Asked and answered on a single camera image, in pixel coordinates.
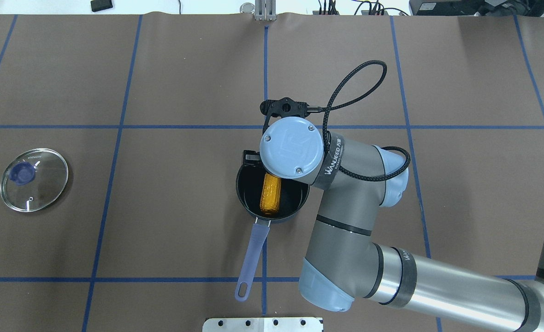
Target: corn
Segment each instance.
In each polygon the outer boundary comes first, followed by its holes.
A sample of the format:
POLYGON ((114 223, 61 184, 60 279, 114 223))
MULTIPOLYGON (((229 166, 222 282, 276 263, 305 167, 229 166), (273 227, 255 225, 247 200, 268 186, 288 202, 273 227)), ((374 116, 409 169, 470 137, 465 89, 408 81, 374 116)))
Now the corn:
POLYGON ((281 178, 273 176, 266 172, 264 176, 264 186, 262 187, 262 197, 260 198, 260 210, 267 215, 272 216, 278 213, 280 209, 280 183, 281 178))

